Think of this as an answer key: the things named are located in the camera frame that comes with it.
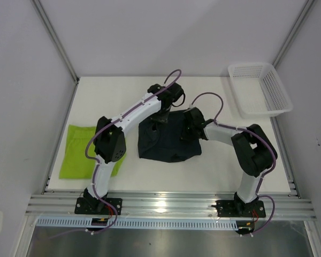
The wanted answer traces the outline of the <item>dark green shorts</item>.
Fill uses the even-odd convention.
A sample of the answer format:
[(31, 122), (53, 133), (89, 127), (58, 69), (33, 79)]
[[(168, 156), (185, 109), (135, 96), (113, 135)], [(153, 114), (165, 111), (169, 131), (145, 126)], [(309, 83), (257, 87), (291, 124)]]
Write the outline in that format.
[(198, 139), (181, 139), (185, 122), (184, 111), (171, 111), (167, 123), (159, 123), (146, 118), (138, 128), (139, 158), (177, 163), (202, 154)]

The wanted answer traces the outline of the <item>lime green shorts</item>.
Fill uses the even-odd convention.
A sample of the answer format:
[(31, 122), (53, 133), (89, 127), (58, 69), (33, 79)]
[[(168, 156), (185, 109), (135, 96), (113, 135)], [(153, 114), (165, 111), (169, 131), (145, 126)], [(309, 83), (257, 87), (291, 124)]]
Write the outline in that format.
[(85, 149), (95, 132), (96, 127), (68, 126), (59, 179), (92, 178), (97, 162), (86, 158)]

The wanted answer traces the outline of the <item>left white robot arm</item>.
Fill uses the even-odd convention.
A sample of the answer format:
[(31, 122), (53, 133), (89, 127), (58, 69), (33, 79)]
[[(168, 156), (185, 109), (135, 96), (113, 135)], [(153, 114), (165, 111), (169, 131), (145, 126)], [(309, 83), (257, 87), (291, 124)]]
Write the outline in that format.
[(88, 143), (95, 146), (95, 156), (85, 156), (96, 161), (90, 185), (83, 192), (87, 208), (93, 214), (100, 214), (105, 209), (106, 195), (111, 173), (115, 164), (126, 153), (125, 136), (148, 117), (165, 121), (173, 103), (184, 95), (182, 87), (172, 82), (168, 86), (155, 84), (149, 87), (147, 93), (130, 109), (119, 116), (108, 119), (101, 117), (96, 126), (96, 132)]

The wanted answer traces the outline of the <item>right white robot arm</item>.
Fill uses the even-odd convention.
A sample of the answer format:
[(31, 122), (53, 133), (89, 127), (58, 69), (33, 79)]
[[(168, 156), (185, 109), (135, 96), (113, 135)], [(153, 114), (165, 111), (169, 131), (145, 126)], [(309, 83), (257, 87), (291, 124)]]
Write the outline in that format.
[(252, 124), (236, 127), (204, 119), (197, 107), (184, 111), (182, 139), (218, 141), (233, 147), (239, 166), (243, 171), (241, 184), (234, 196), (234, 211), (246, 216), (259, 199), (258, 193), (265, 175), (277, 164), (278, 154), (263, 129)]

